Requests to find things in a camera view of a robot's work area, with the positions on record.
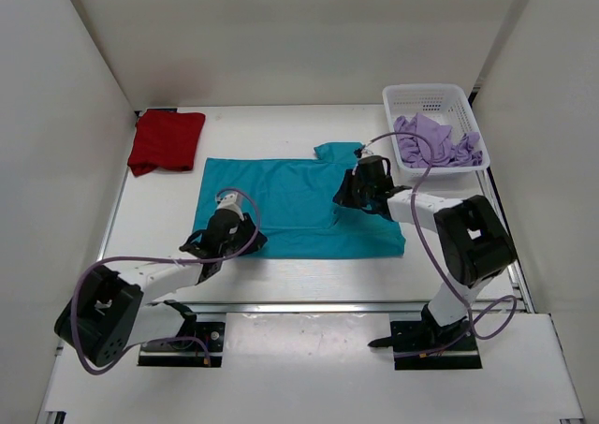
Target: purple cloth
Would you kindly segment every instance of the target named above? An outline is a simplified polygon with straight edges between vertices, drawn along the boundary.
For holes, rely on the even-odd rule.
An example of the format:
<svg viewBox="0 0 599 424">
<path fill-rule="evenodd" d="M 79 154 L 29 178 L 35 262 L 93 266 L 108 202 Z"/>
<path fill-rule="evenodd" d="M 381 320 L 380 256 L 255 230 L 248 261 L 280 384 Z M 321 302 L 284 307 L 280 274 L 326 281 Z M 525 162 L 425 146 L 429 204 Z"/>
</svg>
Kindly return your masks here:
<svg viewBox="0 0 599 424">
<path fill-rule="evenodd" d="M 429 117 L 417 113 L 408 121 L 403 115 L 397 119 L 393 128 L 396 131 L 414 132 L 427 139 L 434 148 L 432 165 L 434 167 L 475 167 L 482 164 L 483 152 L 475 151 L 480 140 L 477 132 L 464 134 L 460 142 L 451 141 L 452 126 L 438 124 Z M 403 163 L 410 168 L 426 168 L 431 151 L 422 139 L 410 136 L 396 136 Z"/>
</svg>

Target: teal cloth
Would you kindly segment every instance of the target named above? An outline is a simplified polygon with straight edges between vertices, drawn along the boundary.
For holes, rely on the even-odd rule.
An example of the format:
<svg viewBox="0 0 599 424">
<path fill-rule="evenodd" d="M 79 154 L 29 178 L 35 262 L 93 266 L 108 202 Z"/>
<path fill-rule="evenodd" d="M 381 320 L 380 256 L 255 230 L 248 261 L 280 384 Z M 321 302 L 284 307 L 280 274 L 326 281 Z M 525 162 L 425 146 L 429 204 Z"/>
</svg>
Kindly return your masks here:
<svg viewBox="0 0 599 424">
<path fill-rule="evenodd" d="M 261 232 L 269 239 L 260 258 L 371 258 L 402 256 L 405 238 L 397 223 L 378 215 L 340 207 L 332 198 L 345 170 L 356 164 L 358 142 L 314 148 L 317 159 L 206 161 L 194 230 L 206 227 L 214 198 L 237 187 L 260 209 Z M 244 201 L 243 211 L 251 212 Z"/>
</svg>

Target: white basket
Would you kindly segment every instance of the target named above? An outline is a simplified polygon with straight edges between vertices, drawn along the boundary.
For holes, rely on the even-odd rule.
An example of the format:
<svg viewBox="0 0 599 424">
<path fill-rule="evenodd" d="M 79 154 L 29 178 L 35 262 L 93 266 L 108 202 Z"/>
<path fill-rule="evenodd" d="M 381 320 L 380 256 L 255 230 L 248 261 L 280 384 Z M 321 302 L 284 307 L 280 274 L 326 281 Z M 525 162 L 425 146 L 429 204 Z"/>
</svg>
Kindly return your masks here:
<svg viewBox="0 0 599 424">
<path fill-rule="evenodd" d="M 404 115 L 409 120 L 417 113 L 421 113 L 438 124 L 451 124 L 453 126 L 451 139 L 454 143 L 458 143 L 466 132 L 474 131 L 480 134 L 466 95 L 455 84 L 389 85 L 383 90 L 383 100 L 390 131 L 395 130 L 393 125 L 398 117 Z M 425 168 L 407 167 L 402 162 L 396 136 L 391 136 L 391 140 L 401 175 L 408 180 L 420 177 Z M 435 167 L 431 169 L 429 177 L 440 178 L 487 169 L 490 163 L 489 153 L 482 135 L 475 145 L 475 151 L 479 150 L 483 153 L 481 165 L 477 167 Z"/>
</svg>

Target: red cloth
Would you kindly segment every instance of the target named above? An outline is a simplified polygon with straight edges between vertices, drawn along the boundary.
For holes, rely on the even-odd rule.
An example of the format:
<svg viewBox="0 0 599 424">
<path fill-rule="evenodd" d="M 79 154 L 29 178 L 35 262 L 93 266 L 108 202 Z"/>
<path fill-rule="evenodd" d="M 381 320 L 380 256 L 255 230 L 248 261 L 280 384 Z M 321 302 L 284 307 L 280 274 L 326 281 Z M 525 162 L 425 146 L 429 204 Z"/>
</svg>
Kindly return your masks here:
<svg viewBox="0 0 599 424">
<path fill-rule="evenodd" d="M 147 110 L 138 120 L 138 130 L 127 162 L 134 176 L 156 168 L 172 171 L 193 169 L 197 141 L 205 121 L 203 113 Z"/>
</svg>

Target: white wall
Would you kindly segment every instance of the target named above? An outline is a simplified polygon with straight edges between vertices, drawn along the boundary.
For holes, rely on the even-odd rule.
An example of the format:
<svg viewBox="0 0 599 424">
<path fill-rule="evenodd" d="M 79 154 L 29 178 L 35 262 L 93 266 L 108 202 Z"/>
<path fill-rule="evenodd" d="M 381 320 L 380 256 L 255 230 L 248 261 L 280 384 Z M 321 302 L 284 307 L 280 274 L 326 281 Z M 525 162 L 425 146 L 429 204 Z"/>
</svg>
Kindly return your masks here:
<svg viewBox="0 0 599 424">
<path fill-rule="evenodd" d="M 380 103 L 404 82 L 469 93 L 511 2 L 80 1 L 136 109 Z"/>
<path fill-rule="evenodd" d="M 0 422 L 35 422 L 134 115 L 68 0 L 0 0 Z"/>
<path fill-rule="evenodd" d="M 531 0 L 475 102 L 524 273 L 599 422 L 597 0 Z"/>
</svg>

